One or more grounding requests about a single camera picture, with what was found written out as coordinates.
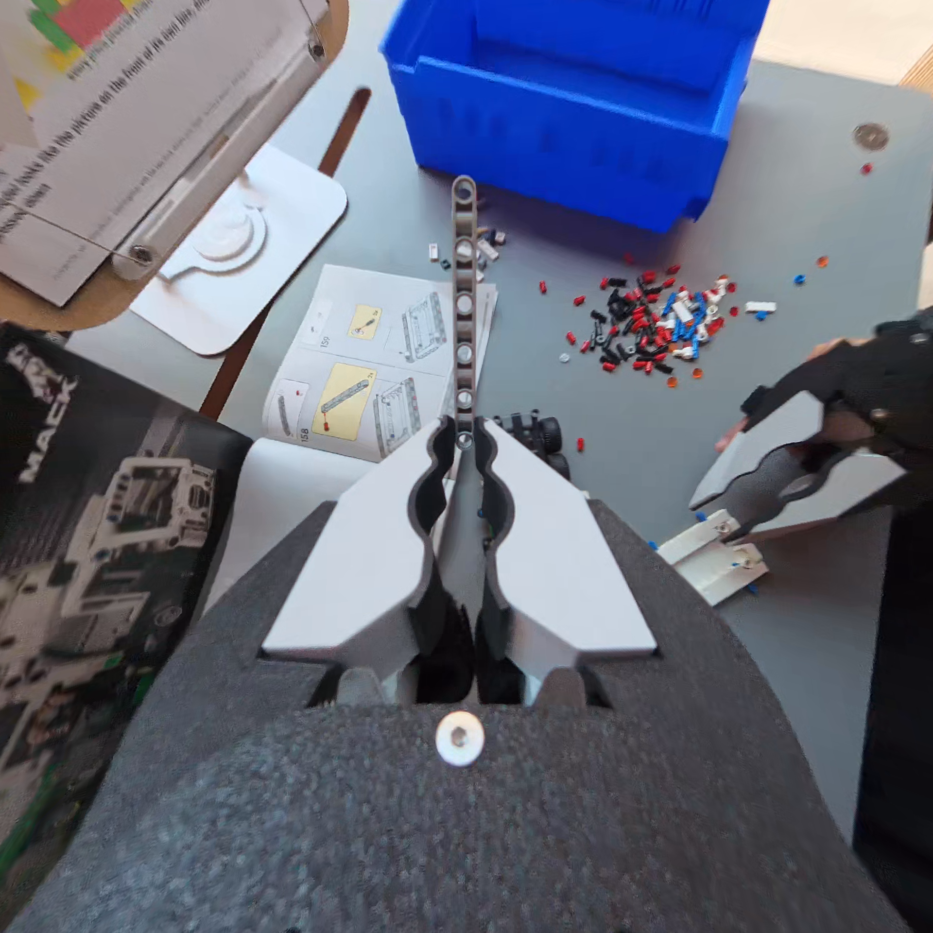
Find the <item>pile of small lego pins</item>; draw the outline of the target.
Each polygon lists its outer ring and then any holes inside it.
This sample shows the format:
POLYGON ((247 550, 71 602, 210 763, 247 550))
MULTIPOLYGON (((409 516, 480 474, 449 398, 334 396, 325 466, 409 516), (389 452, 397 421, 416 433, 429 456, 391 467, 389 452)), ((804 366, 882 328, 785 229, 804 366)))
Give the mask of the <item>pile of small lego pins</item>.
POLYGON ((704 377, 706 356, 732 320, 763 324, 778 310, 775 299, 744 295, 729 274, 702 278, 680 262, 634 258, 625 254, 615 274, 561 297, 561 365, 583 356, 604 373, 630 370, 675 389, 704 377))

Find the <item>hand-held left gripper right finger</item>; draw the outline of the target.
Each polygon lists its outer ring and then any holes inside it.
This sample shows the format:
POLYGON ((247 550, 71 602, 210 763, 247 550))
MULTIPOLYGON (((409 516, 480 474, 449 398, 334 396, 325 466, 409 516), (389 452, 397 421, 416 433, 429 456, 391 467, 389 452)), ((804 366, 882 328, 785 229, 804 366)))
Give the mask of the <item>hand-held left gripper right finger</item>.
POLYGON ((492 418, 475 431, 490 540, 476 625, 484 706, 624 706, 601 666, 653 659, 659 604, 588 496, 492 418))

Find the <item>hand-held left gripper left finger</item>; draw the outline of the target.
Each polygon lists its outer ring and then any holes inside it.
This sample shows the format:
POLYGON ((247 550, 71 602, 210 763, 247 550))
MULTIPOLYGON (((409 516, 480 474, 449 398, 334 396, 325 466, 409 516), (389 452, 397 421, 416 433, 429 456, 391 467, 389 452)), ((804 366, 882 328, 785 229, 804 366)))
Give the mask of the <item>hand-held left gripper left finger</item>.
POLYGON ((469 621, 441 580, 432 532, 456 425, 436 417, 345 491, 261 644, 261 657, 371 671, 378 685, 418 665, 415 700, 471 691, 469 621))

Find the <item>white document stand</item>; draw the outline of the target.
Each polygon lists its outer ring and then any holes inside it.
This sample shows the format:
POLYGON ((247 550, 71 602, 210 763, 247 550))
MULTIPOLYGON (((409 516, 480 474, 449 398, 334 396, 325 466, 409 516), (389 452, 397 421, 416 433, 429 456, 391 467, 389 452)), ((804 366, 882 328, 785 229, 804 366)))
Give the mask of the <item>white document stand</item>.
POLYGON ((334 179, 271 136, 323 73, 315 27, 217 131, 112 256, 131 310, 199 356, 225 353, 344 217, 334 179))

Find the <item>printed paper sheet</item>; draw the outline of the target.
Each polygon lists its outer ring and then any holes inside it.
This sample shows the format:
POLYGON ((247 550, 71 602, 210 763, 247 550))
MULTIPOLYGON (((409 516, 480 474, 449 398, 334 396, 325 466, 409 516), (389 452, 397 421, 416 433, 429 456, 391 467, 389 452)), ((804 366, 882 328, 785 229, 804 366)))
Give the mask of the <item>printed paper sheet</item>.
POLYGON ((2 279, 62 307, 330 2, 2 2, 2 279))

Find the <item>brown clipboard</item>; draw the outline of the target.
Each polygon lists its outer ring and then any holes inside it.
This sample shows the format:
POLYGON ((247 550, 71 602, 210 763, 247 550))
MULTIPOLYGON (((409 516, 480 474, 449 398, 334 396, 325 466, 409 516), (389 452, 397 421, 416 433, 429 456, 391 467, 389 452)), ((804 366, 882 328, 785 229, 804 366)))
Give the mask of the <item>brown clipboard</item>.
MULTIPOLYGON (((320 2, 331 3, 329 13, 319 27, 327 56, 322 76, 344 46, 349 23, 349 2, 320 2)), ((54 307, 2 279, 1 272, 2 319, 36 329, 74 330, 93 327, 112 320, 128 309, 148 279, 149 275, 145 274, 141 283, 124 281, 114 271, 111 257, 64 306, 54 307)))

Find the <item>person's right hand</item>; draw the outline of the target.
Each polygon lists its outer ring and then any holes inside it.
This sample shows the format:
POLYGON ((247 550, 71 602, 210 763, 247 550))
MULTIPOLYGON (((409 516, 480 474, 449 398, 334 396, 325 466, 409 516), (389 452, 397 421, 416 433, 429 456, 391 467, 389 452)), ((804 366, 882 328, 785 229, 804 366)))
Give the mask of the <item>person's right hand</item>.
MULTIPOLYGON (((825 342, 823 344, 818 344, 811 351, 810 354, 806 357, 805 363, 809 363, 814 359, 824 356, 836 349, 838 346, 859 346, 868 343, 868 338, 835 338, 831 341, 825 342)), ((742 432, 747 424, 747 416, 742 415, 740 420, 731 426, 716 442, 715 451, 716 453, 722 453, 725 449, 728 449, 732 440, 736 437, 737 434, 742 432)))

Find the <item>group of small lego pieces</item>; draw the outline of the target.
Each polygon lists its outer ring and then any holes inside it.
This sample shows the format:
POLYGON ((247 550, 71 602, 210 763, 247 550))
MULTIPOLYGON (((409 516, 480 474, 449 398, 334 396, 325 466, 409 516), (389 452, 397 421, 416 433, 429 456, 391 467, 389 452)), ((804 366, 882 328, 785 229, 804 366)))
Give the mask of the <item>group of small lego pieces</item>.
MULTIPOLYGON (((479 227, 476 246, 476 280, 483 283, 490 264, 499 259, 503 245, 506 243, 504 231, 495 227, 479 227)), ((442 251, 439 242, 430 241, 426 246, 427 256, 431 263, 437 264, 445 273, 453 272, 453 262, 442 251)))

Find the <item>open lego instruction booklet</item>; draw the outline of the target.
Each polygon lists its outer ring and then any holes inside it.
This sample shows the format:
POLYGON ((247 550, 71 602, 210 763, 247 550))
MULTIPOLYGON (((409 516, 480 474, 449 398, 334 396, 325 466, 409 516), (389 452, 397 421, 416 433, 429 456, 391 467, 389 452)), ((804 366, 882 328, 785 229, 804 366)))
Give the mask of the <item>open lego instruction booklet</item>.
POLYGON ((454 414, 447 281, 327 264, 268 391, 204 608, 426 422, 454 414))

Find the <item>black lego set box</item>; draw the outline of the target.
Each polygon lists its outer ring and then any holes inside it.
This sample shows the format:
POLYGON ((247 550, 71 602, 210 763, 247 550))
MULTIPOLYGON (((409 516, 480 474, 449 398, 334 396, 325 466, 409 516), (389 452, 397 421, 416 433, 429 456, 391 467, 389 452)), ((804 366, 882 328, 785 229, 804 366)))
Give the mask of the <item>black lego set box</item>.
POLYGON ((2 864, 87 798, 190 623, 252 439, 2 324, 2 864))

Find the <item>white lego frame panel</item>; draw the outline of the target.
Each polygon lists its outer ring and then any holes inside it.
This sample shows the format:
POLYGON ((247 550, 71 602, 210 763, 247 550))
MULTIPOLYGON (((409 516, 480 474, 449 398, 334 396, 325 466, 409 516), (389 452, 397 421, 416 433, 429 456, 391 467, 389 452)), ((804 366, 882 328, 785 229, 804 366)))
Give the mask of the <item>white lego frame panel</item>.
POLYGON ((738 527, 727 510, 719 509, 697 519, 655 551, 709 606, 716 607, 741 590, 754 588, 769 573, 757 547, 726 542, 738 527))

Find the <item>long grey lego beam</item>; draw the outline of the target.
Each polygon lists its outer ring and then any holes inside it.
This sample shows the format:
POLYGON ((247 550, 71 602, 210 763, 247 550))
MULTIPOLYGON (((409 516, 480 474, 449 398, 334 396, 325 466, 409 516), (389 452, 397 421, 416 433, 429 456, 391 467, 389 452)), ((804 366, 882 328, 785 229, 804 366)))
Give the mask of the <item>long grey lego beam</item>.
POLYGON ((473 445, 476 418, 478 345, 477 189, 473 179, 458 176, 451 186, 451 287, 456 329, 454 360, 454 421, 456 446, 473 445))

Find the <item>blue plastic bin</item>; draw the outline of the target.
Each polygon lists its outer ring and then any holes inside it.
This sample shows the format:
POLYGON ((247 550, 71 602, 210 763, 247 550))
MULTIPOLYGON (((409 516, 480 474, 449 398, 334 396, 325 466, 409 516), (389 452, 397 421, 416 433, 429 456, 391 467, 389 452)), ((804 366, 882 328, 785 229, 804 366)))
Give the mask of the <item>blue plastic bin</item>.
POLYGON ((768 1, 406 1, 380 44, 416 163, 634 227, 705 212, 768 1))

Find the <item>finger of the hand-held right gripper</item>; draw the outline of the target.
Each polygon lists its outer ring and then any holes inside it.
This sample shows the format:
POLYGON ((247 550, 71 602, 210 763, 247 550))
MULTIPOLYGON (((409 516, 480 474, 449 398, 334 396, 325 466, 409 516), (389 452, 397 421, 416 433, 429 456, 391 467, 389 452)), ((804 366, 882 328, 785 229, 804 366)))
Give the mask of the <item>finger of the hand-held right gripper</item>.
POLYGON ((867 448, 836 449, 817 472, 800 476, 736 528, 722 527, 720 536, 725 542, 756 540, 832 521, 905 475, 893 459, 867 448))
POLYGON ((722 496, 735 480, 755 472, 777 449, 797 446, 818 435, 824 422, 825 405, 809 392, 799 392, 745 430, 738 432, 706 472, 689 504, 702 509, 722 496))

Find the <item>black lego wheel assembly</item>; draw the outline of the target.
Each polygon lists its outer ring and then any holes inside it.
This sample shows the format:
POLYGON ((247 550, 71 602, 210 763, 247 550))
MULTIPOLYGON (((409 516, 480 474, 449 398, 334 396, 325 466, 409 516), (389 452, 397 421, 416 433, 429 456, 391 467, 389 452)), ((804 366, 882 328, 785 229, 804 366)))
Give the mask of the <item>black lego wheel assembly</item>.
POLYGON ((556 418, 542 417, 538 409, 533 409, 526 415, 514 413, 506 418, 495 415, 492 421, 566 481, 571 481, 570 467, 563 454, 563 433, 556 418))

